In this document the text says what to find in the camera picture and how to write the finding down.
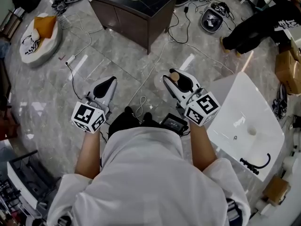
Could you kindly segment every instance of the plug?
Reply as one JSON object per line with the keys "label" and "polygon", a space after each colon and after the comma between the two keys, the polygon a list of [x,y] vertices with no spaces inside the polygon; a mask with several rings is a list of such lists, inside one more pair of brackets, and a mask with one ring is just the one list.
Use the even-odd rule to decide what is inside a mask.
{"label": "plug", "polygon": [[75,56],[72,55],[72,56],[65,62],[65,64],[66,64],[66,65],[71,64],[71,63],[73,62],[74,59],[75,59]]}

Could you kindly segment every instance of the white cable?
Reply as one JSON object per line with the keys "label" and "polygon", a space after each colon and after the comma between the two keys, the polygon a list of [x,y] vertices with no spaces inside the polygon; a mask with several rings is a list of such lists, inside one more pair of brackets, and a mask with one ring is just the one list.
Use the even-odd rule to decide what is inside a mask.
{"label": "white cable", "polygon": [[142,116],[143,114],[143,105],[145,104],[146,102],[146,96],[141,96],[140,99],[139,99],[139,103],[140,103],[140,106],[138,107],[138,109],[135,111],[135,117],[138,119],[138,121],[142,122],[139,117]]}
{"label": "white cable", "polygon": [[219,61],[215,60],[214,58],[211,58],[210,56],[208,56],[207,54],[205,54],[204,52],[202,52],[202,51],[199,50],[198,48],[196,48],[196,47],[194,47],[194,46],[192,46],[192,45],[190,45],[190,44],[188,44],[188,43],[185,43],[185,44],[188,45],[188,46],[190,46],[190,47],[192,47],[192,48],[194,48],[194,49],[196,49],[197,51],[199,51],[200,53],[202,53],[202,54],[205,55],[206,57],[212,59],[213,61],[215,61],[215,62],[221,64],[221,65],[224,66],[227,70],[231,71],[232,74],[234,74],[234,72],[233,72],[231,69],[229,69],[226,65],[224,65],[222,62],[219,62]]}
{"label": "white cable", "polygon": [[161,57],[162,57],[162,53],[163,53],[163,50],[164,50],[166,44],[164,45],[164,47],[163,47],[163,49],[162,49],[162,51],[161,51],[160,57],[159,57],[159,59],[156,61],[156,63],[155,63],[155,65],[153,66],[153,68],[151,69],[149,75],[148,75],[148,76],[146,77],[146,79],[143,81],[143,83],[142,83],[141,86],[138,88],[138,90],[134,93],[134,95],[132,96],[132,98],[131,98],[130,101],[128,102],[127,106],[131,103],[131,101],[133,100],[133,98],[135,97],[135,95],[138,93],[138,91],[141,89],[141,87],[145,84],[145,82],[147,81],[147,79],[150,77],[151,72],[155,69],[157,63],[159,62],[159,60],[160,60]]}
{"label": "white cable", "polygon": [[[168,44],[168,43],[173,43],[173,42],[176,42],[176,41],[174,41],[174,40],[168,41],[166,44]],[[146,82],[146,81],[148,80],[148,78],[150,77],[151,72],[155,69],[157,63],[159,62],[159,60],[160,60],[161,57],[162,57],[162,54],[163,54],[163,51],[164,51],[164,48],[165,48],[166,44],[165,44],[164,47],[162,48],[160,57],[159,57],[159,59],[156,61],[156,63],[155,63],[155,65],[153,66],[153,68],[151,69],[149,75],[146,77],[146,79],[145,79],[144,82],[141,84],[141,86],[138,88],[138,90],[134,93],[134,95],[132,96],[132,98],[131,98],[130,101],[128,102],[127,106],[131,103],[131,101],[133,100],[133,98],[135,97],[135,95],[138,93],[138,91],[141,89],[141,87],[145,84],[145,82]],[[219,64],[221,64],[221,65],[224,66],[227,70],[231,71],[231,72],[234,74],[234,72],[233,72],[231,69],[229,69],[227,66],[225,66],[223,63],[221,63],[221,62],[219,62],[219,61],[217,61],[217,60],[211,58],[210,56],[208,56],[207,54],[205,54],[204,52],[202,52],[201,50],[199,50],[198,48],[196,48],[196,47],[194,47],[194,46],[192,46],[192,45],[190,45],[190,44],[187,44],[187,43],[184,43],[184,44],[186,44],[186,45],[188,45],[188,46],[190,46],[190,47],[196,49],[197,51],[199,51],[200,53],[202,53],[202,54],[205,55],[206,57],[208,57],[208,58],[214,60],[215,62],[217,62],[217,63],[219,63]]]}
{"label": "white cable", "polygon": [[66,20],[66,21],[67,21],[67,18],[70,17],[70,16],[72,16],[72,15],[77,15],[77,16],[79,17],[79,22],[80,22],[81,28],[80,28],[80,27],[77,27],[77,26],[74,26],[74,25],[71,25],[71,26],[69,26],[69,27],[67,27],[67,28],[64,28],[64,25],[65,25],[65,23],[66,23],[66,22],[64,22],[63,25],[62,25],[62,29],[65,30],[65,29],[72,28],[72,27],[81,29],[84,33],[86,33],[86,34],[89,36],[89,39],[90,39],[89,44],[86,45],[80,52],[78,52],[77,54],[74,55],[74,56],[76,57],[76,56],[79,55],[82,51],[84,51],[87,47],[89,47],[89,46],[91,45],[91,43],[92,43],[92,38],[91,38],[91,36],[90,36],[90,33],[94,33],[94,32],[101,31],[101,29],[95,30],[95,31],[92,31],[92,32],[87,32],[87,31],[84,29],[84,26],[83,26],[83,24],[82,24],[82,22],[81,22],[81,17],[80,17],[78,14],[71,14],[71,15],[68,15],[68,16],[65,17],[63,20]]}

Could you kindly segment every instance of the sneaker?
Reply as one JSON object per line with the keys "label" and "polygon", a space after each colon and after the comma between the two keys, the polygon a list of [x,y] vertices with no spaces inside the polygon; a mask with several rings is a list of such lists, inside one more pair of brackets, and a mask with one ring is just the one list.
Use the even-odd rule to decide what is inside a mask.
{"label": "sneaker", "polygon": [[224,53],[229,53],[230,50],[225,49],[225,47],[224,47],[224,44],[223,44],[223,42],[222,42],[223,39],[224,39],[224,37],[220,37],[220,43],[221,43],[222,49],[223,49]]}
{"label": "sneaker", "polygon": [[237,58],[240,58],[240,57],[241,57],[241,53],[239,53],[237,50],[236,50],[236,57],[237,57]]}
{"label": "sneaker", "polygon": [[134,114],[132,108],[129,107],[129,106],[127,106],[127,107],[124,109],[124,112],[125,112],[125,113],[129,113],[129,114]]}
{"label": "sneaker", "polygon": [[294,115],[294,116],[293,116],[293,121],[292,121],[292,123],[291,123],[291,124],[289,125],[289,127],[288,127],[289,130],[292,130],[292,129],[293,129],[293,124],[296,122],[296,118],[297,118],[297,116]]}
{"label": "sneaker", "polygon": [[146,121],[152,121],[152,115],[150,112],[145,113],[143,116],[143,122],[146,122]]}

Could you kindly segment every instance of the marble floor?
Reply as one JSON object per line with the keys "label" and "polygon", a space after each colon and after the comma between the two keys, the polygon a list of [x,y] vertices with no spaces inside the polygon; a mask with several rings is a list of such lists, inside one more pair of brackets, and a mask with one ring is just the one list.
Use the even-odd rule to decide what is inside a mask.
{"label": "marble floor", "polygon": [[[143,112],[152,112],[154,119],[159,122],[167,113],[175,115],[178,113],[174,109],[175,101],[154,85],[154,77],[158,72],[172,67],[179,68],[187,57],[193,55],[194,59],[186,71],[195,75],[201,85],[208,87],[210,82],[232,74],[214,60],[220,61],[236,73],[242,70],[250,56],[250,53],[247,53],[241,58],[237,58],[234,52],[229,54],[222,52],[219,37],[230,34],[230,30],[225,24],[214,34],[208,34],[199,27],[200,12],[205,7],[200,7],[196,13],[194,5],[189,5],[187,16],[191,20],[191,24],[188,31],[188,44],[195,46],[214,60],[188,45],[169,42],[168,34],[163,32],[153,43],[151,53],[147,55],[145,49],[125,37],[109,29],[104,30],[88,0],[81,0],[69,7],[59,19],[62,22],[67,17],[63,40],[57,52],[43,66],[30,69],[21,62],[20,39],[27,25],[35,16],[42,12],[54,13],[51,9],[51,1],[42,0],[33,12],[24,16],[23,22],[11,41],[5,64],[12,82],[11,104],[21,124],[18,133],[19,141],[28,151],[38,149],[41,161],[55,176],[73,172],[84,136],[84,132],[71,122],[71,114],[78,99],[73,92],[72,82],[68,79],[70,70],[64,65],[71,55],[78,53],[90,42],[88,35],[80,29],[68,28],[71,25],[80,26],[79,17],[75,14],[80,16],[86,31],[98,31],[91,34],[91,44],[71,64],[71,67],[75,68],[84,55],[88,56],[74,74],[74,87],[79,96],[83,96],[89,86],[99,78],[109,75],[117,77],[118,86],[110,104],[112,115],[109,123],[123,111],[154,65],[156,65],[155,69],[130,105],[134,109],[138,108],[140,97],[146,96],[147,101],[143,105]],[[239,24],[242,18],[248,18],[253,14],[251,6],[247,2],[241,5],[240,0],[221,1],[228,4],[236,24]],[[177,40],[186,40],[188,21],[183,10],[184,7],[175,9],[175,13],[179,17],[179,25],[171,30]],[[177,20],[173,16],[171,25],[176,22]],[[234,24],[230,20],[226,20],[226,22],[230,28],[234,28]],[[274,74],[276,54],[277,46],[271,39],[266,39],[258,48],[254,49],[253,57],[245,70],[270,105],[276,96],[279,83]],[[289,97],[288,115],[300,111],[300,101],[296,96]],[[288,117],[287,120],[284,119],[280,122],[281,125],[284,124],[285,145],[265,182],[259,181],[230,158],[234,170],[246,190],[251,207],[254,206],[269,178],[278,171],[281,161],[289,154],[293,146],[292,132],[288,131],[290,120],[291,118]],[[107,129],[106,125],[102,127],[105,136]],[[182,137],[182,142],[185,158],[191,161],[190,137]],[[227,157],[222,151],[218,155]]]}

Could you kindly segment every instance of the brown cabinet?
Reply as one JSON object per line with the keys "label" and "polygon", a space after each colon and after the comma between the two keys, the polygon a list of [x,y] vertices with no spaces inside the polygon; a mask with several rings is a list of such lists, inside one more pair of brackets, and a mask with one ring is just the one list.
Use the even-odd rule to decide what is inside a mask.
{"label": "brown cabinet", "polygon": [[92,0],[90,4],[104,29],[108,27],[122,34],[146,48],[147,54],[149,54],[151,44],[164,29],[165,32],[168,31],[175,0],[170,0],[152,17],[98,0]]}

